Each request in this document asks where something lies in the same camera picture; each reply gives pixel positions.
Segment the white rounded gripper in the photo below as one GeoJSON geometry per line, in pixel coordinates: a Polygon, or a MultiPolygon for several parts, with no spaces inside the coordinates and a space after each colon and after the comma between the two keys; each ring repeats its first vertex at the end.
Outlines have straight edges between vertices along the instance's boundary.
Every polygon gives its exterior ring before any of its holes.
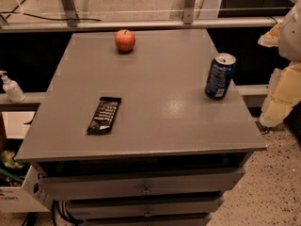
{"type": "Polygon", "coordinates": [[[279,54],[291,61],[283,70],[274,69],[261,107],[260,124],[275,127],[301,102],[301,0],[288,12],[282,24],[275,24],[260,36],[258,44],[278,47],[279,54]]]}

